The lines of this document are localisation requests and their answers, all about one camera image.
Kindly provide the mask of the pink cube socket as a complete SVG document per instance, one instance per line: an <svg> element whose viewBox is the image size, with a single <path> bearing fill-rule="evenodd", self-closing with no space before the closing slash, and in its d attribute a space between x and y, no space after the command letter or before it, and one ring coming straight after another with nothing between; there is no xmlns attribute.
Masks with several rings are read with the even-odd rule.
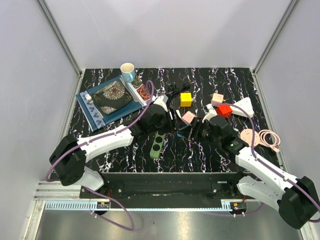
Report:
<svg viewBox="0 0 320 240"><path fill-rule="evenodd" d="M190 125L193 121L193 119L196 117L195 114L193 114L191 111L187 111L182 117L182 121L186 123L187 125Z"/></svg>

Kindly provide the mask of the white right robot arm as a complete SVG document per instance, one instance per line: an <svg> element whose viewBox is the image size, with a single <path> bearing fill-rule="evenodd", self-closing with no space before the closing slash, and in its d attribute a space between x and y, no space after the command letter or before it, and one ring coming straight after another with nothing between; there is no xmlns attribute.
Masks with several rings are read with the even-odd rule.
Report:
<svg viewBox="0 0 320 240"><path fill-rule="evenodd" d="M258 178L246 175L229 183L230 197L252 197L278 211L281 218L297 230L307 222L319 222L313 218L320 211L314 182L307 176L298 178L263 158L238 137L222 116L194 118L186 128L186 136L189 140L210 142L222 156Z"/></svg>

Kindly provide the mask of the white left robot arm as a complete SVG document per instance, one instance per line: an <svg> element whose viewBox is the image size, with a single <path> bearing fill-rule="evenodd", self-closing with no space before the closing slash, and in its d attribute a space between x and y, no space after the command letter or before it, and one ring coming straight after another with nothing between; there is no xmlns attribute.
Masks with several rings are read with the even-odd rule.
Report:
<svg viewBox="0 0 320 240"><path fill-rule="evenodd" d="M86 164L106 152L130 146L136 138L161 131L176 131L182 122L181 114L174 108L153 103L136 119L115 129L91 137L65 136L51 155L49 162L62 186L81 185L89 188L97 198L108 193L102 175Z"/></svg>

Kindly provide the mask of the green power strip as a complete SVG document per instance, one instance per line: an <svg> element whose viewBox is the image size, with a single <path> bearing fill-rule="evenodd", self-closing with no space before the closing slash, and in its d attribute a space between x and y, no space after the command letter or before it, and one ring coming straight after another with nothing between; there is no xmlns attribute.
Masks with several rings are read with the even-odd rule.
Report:
<svg viewBox="0 0 320 240"><path fill-rule="evenodd" d="M153 140L153 144L149 153L152 159L158 159L166 138L166 133L163 131L157 131Z"/></svg>

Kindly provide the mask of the yellow cube socket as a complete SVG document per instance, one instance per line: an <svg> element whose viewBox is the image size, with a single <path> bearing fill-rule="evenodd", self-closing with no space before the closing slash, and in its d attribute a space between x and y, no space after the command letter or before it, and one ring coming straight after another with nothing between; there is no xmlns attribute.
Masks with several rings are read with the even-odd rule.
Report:
<svg viewBox="0 0 320 240"><path fill-rule="evenodd" d="M189 108L192 106L193 98L190 92L182 92L180 93L180 107Z"/></svg>

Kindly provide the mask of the red cube socket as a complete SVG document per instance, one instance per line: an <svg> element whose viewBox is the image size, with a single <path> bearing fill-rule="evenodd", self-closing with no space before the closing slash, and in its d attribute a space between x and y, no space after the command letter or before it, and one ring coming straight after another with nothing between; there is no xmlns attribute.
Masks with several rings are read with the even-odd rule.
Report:
<svg viewBox="0 0 320 240"><path fill-rule="evenodd" d="M216 112L221 117L229 118L232 115L233 110L229 105L219 105L216 108Z"/></svg>

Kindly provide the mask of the beige cube socket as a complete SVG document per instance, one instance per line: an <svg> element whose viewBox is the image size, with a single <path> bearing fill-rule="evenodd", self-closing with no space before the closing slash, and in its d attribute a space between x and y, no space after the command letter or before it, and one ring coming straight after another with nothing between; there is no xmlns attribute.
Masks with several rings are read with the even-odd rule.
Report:
<svg viewBox="0 0 320 240"><path fill-rule="evenodd" d="M219 93L213 93L212 98L211 98L211 104L216 105L216 104L222 104L225 103L226 101L224 100L224 95L219 94Z"/></svg>

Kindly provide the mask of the pink round socket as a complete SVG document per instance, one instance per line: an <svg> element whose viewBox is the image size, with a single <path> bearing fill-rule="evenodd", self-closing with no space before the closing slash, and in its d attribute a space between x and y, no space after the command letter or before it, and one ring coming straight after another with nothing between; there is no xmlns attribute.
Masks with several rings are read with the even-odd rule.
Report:
<svg viewBox="0 0 320 240"><path fill-rule="evenodd" d="M256 147L260 143L259 134L249 128L241 131L240 139L246 142L249 146L253 144L253 146Z"/></svg>

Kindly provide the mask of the white triangular power strip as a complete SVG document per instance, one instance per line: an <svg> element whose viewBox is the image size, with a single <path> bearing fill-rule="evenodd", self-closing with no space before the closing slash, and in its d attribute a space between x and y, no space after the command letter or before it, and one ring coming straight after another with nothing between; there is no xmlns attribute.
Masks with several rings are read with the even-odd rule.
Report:
<svg viewBox="0 0 320 240"><path fill-rule="evenodd" d="M251 99L249 97L245 97L245 98L235 102L232 106L230 106L230 108L232 109L232 113L234 115L238 115L238 116L242 116L242 117L247 117L247 115L248 115L250 118L252 118L255 114L255 112L253 110L253 105L252 105Z"/></svg>

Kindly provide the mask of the dark floral square plate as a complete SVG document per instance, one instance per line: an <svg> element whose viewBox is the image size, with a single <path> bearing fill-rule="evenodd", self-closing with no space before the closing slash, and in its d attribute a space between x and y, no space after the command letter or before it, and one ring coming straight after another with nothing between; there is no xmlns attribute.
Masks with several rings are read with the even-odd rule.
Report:
<svg viewBox="0 0 320 240"><path fill-rule="evenodd" d="M121 109L133 99L131 93L118 80L94 92L92 97L99 109L106 115Z"/></svg>

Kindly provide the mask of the teal ceramic mug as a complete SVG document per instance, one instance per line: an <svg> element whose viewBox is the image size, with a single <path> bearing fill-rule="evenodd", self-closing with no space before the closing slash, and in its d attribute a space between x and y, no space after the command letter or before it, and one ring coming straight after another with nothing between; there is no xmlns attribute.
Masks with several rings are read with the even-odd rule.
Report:
<svg viewBox="0 0 320 240"><path fill-rule="evenodd" d="M132 63L126 62L120 66L122 78L127 83L132 83L136 78L135 66Z"/></svg>

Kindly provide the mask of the silver fork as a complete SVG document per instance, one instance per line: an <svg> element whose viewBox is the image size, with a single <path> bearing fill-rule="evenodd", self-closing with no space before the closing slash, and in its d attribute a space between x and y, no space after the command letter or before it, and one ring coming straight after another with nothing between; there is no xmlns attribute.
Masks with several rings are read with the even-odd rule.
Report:
<svg viewBox="0 0 320 240"><path fill-rule="evenodd" d="M103 118L103 115L102 115L101 112L98 110L98 108L95 106L92 97L91 97L88 93L86 93L86 94L85 94L85 98L86 98L87 102L90 103L90 104L94 107L94 109L97 111L97 113L100 115L100 117Z"/></svg>

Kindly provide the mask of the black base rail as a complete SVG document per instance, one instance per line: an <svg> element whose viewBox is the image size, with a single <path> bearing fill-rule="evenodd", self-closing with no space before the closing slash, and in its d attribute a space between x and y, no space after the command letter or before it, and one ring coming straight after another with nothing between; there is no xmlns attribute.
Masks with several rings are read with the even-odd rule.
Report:
<svg viewBox="0 0 320 240"><path fill-rule="evenodd" d="M104 173L99 194L112 197L129 211L222 209L222 200L241 200L242 172Z"/></svg>

